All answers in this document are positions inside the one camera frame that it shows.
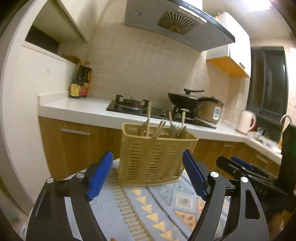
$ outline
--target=lid handle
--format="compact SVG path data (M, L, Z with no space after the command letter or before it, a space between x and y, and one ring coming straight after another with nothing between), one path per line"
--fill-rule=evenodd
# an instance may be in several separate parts
M198 90L198 91L194 91L194 90L189 90L189 89L184 89L185 94L190 95L190 93L199 93L199 92L204 92L204 90Z

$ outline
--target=wok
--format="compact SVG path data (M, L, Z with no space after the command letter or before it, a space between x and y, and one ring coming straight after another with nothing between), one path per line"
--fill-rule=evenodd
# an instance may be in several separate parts
M185 93L168 93L170 101L180 109L194 110L199 98L190 95L190 93L204 92L204 90L184 89Z

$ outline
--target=silver bolt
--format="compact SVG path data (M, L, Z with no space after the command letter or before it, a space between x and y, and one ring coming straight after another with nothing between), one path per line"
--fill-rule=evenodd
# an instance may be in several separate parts
M210 175L212 177L219 177L219 173L217 173L217 172L211 172Z
M247 183L247 182L249 181L249 179L247 179L246 177L241 177L241 181L242 181L243 183Z
M77 178L83 178L84 177L84 173L83 172L79 172L76 174Z
M47 183L53 183L54 182L54 178L53 177L50 177L46 180Z

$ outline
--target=ceiling light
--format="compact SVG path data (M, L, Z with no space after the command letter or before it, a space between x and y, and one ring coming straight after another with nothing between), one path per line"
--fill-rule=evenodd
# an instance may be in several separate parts
M251 11L261 11L270 9L269 0L245 0L246 5Z

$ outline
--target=bottle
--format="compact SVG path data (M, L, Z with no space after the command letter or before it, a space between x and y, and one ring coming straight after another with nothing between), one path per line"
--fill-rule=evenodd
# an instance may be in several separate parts
M83 65L84 62L80 62L80 66L78 69L78 73L75 77L75 79L72 81L70 85L70 91L69 91L69 97L74 99L79 99L82 94L82 87L83 87L83 81L82 81L82 73L83 73Z
M91 81L92 68L89 66L89 62L86 61L83 71L83 91L81 97L86 98L89 94L89 84Z

